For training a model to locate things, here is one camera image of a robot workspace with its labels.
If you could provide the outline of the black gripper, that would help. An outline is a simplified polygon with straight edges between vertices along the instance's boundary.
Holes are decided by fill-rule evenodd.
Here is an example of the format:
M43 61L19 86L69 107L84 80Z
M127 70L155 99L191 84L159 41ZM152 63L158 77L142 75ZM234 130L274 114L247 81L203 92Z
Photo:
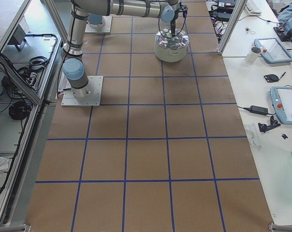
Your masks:
M170 22L170 37L173 38L176 35L175 28L176 28L176 20L177 20L177 14L174 15L173 19Z

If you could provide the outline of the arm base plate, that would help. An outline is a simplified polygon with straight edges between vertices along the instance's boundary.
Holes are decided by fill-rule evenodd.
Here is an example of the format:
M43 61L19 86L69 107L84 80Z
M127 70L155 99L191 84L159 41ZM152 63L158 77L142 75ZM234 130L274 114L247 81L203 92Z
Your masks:
M85 33L109 34L111 31L112 16L89 14Z
M100 106L103 76L88 76L88 84L81 89L71 88L66 81L61 105L64 107Z

